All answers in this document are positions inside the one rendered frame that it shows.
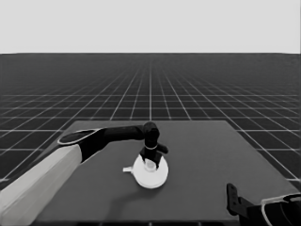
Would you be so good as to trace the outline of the large thick white disc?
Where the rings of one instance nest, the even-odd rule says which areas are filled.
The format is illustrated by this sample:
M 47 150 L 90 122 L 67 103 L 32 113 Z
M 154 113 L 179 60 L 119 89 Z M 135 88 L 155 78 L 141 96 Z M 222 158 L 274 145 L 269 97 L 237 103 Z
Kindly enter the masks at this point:
M 162 156 L 159 162 L 159 168 L 156 168 L 155 164 L 144 162 L 141 155 L 139 155 L 133 164 L 132 175 L 140 186 L 155 189 L 166 182 L 168 164 Z

